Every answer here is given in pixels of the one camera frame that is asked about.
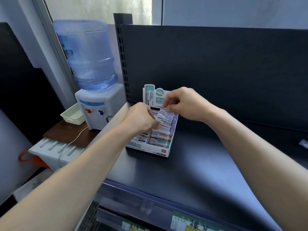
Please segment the power cord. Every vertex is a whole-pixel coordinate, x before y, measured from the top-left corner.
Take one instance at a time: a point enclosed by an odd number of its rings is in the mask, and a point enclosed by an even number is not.
[[[81,133],[82,133],[84,130],[86,130],[87,128],[89,128],[89,127],[84,128],[84,129],[79,133],[79,135],[77,136],[76,139],[74,139],[72,142],[70,142],[69,144],[67,144],[67,145],[63,148],[63,150],[61,151],[61,153],[60,153],[60,155],[59,155],[59,157],[58,157],[59,168],[61,168],[61,165],[60,165],[60,158],[61,158],[61,155],[63,154],[64,150],[66,149],[66,147],[68,147],[70,144],[72,144],[73,142],[75,142],[75,141],[79,138],[79,136],[81,135]]]

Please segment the white basket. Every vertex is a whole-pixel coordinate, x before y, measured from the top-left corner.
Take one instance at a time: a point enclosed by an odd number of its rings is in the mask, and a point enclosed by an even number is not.
[[[78,103],[65,110],[60,116],[63,117],[64,121],[75,125],[81,125],[85,121]]]

